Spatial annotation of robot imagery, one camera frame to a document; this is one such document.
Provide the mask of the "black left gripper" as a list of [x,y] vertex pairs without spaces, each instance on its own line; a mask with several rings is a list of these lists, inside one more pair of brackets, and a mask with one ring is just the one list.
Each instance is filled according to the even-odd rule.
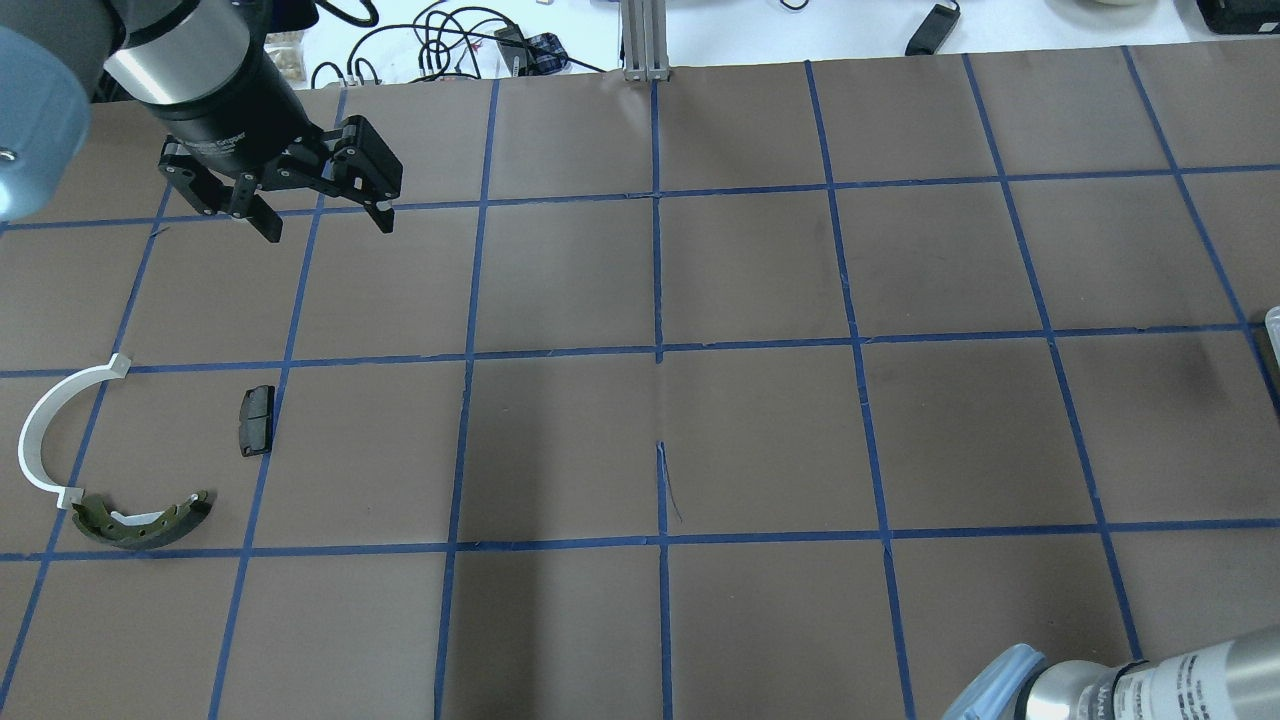
[[346,118],[330,147],[264,55],[247,56],[202,97],[151,102],[150,110],[168,131],[157,169],[201,215],[248,222],[279,243],[283,220],[261,193],[307,188],[355,202],[383,234],[394,232],[404,172],[398,156],[366,117]]

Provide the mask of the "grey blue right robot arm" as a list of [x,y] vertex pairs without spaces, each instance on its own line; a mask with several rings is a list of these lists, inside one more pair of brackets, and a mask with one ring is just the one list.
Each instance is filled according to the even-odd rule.
[[1244,717],[1274,114],[659,114],[371,110],[411,209],[323,224],[337,352],[462,393],[440,717]]

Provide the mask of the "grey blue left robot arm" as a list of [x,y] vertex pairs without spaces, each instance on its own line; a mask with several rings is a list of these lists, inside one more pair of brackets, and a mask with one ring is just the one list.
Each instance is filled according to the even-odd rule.
[[335,136],[315,126],[266,50],[316,18],[312,1],[5,1],[3,219],[52,200],[109,77],[168,132],[159,173],[198,214],[276,242],[266,192],[337,196]]

